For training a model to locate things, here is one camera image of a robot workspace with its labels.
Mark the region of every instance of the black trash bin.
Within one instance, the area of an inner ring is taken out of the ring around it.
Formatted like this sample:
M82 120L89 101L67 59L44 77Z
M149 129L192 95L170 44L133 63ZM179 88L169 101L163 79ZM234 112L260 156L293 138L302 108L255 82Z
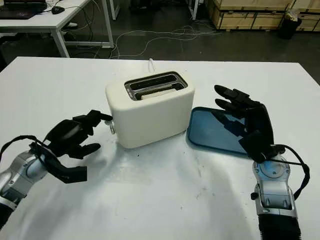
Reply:
M278 30L278 36L282 39L291 39L301 22L300 18L298 18L297 21L284 18L282 25Z

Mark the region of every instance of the toaster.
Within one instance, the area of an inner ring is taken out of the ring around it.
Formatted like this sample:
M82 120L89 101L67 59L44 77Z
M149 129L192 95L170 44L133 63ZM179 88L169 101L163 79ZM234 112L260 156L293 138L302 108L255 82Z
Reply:
M114 81L105 94L111 131L123 147L132 149L185 131L195 89L185 76L170 71Z

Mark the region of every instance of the gray floor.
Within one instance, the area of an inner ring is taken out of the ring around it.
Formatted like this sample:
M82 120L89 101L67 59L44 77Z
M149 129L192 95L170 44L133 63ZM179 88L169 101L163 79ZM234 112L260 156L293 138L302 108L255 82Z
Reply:
M92 6L86 7L92 16ZM106 39L106 30L102 24L101 14L96 10L92 30L94 40ZM84 26L83 15L79 13L73 20ZM167 6L158 11L144 14L131 14L128 2L121 4L120 14L112 21L114 40L119 35L134 31L147 30L155 32L171 32L183 26L192 26L200 32L212 32L214 26L192 22L186 6ZM89 29L69 32L77 40L88 38ZM150 42L143 54L140 54L148 41L158 37L179 39L156 39ZM298 62L320 85L320 34L296 33L291 40L280 39L276 32L233 31L212 32L211 35L171 35L150 32L132 32L118 39L120 55L138 55L120 57L120 59L177 60L177 61L260 61L260 62ZM1 46L5 59L11 62L17 56L59 57L59 53L49 35L26 35L21 40ZM75 58L110 57L111 50L106 48L68 48L70 56Z

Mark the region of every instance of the black cable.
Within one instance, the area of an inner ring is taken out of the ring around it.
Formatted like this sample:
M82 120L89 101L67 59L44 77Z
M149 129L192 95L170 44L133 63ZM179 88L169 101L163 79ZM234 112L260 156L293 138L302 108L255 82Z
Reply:
M303 172L304 172L304 178L302 180L302 183L301 183L301 186L298 188L297 191L295 191L295 193L293 194L294 196L294 200L296 200L301 191L307 186L307 184L309 183L309 180L310 180L310 168L308 167L307 164L304 163L304 161L302 160L302 158L299 156L299 154L290 146L288 145L284 145L284 144L276 144L276 146L278 147L282 147L282 148L285 148L285 149L288 149L290 150L294 155L295 157L299 160L299 162L301 163L301 166L302 166L302 169L303 169Z
M92 31L92 24L94 23L94 20L95 20L95 5L94 3L92 2L92 18L91 18L91 21L90 21L90 24L89 24L89 28L91 29L91 32L92 32L92 35L91 35L91 40L90 42L92 41L92 39L94 38L94 32Z
M4 144L0 150L0 162L1 162L1 158L2 158L2 154L4 153L4 151L14 142L20 141L20 140L24 140L24 139L29 139L29 140L33 140L34 144L35 144L35 151L36 151L36 156L39 158L39 161L41 163L43 163L43 165L45 165L45 163L42 161L42 159L40 158L40 152L38 150L38 144L40 144L41 146L47 148L48 146L45 145L42 141L38 140L37 137L33 136L33 135L21 135L21 136L17 136L14 139L12 139L11 141L7 142L6 144Z
M82 10L82 12L84 14L85 23L88 25L89 30L90 30L90 35L89 35L88 41L91 42L93 39L93 36L94 36L94 32L92 31L92 28L91 28L92 23L90 24L90 22L89 22L89 19L88 19L89 17L87 15L87 12L83 9L83 7L80 7L80 6L69 6L69 7L66 7L65 9L71 9L71 8L80 8Z
M286 163L286 164L292 164L292 165L302 166L301 163L293 162L293 161L281 161L281 160L276 160L276 159L268 159L268 161L270 161L270 162L276 162L276 163Z

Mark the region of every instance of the table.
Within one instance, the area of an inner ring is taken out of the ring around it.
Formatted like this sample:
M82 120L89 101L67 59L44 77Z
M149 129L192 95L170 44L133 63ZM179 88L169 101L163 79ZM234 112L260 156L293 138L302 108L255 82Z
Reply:
M317 239L320 109L312 106L320 102L320 88L312 77L298 63L153 64L158 72L175 70L193 81L194 107L217 108L215 84L251 93L267 106L275 142L292 146L310 166L310 183L296 207L302 239ZM21 134L42 139L61 120L91 109L109 114L106 84L152 70L147 60L18 57L0 73L0 146ZM185 133L124 149L103 123L85 143L102 148L84 160L60 160L87 165L88 181L64 184L48 174L11 215L1 240L260 239L250 159L191 146ZM0 171L28 144L11 146ZM302 179L301 168L292 166L293 191Z
M105 25L108 34L108 42L91 41L65 41L61 29L82 9L90 0L64 0L57 6L66 8L65 11L53 15L51 12L43 12L35 15L28 20L2 19L0 21L1 33L51 33L59 53L64 58L69 58L66 45L76 46L102 46L104 48L113 48L111 25L109 20L108 6L105 0L102 0L102 9Z

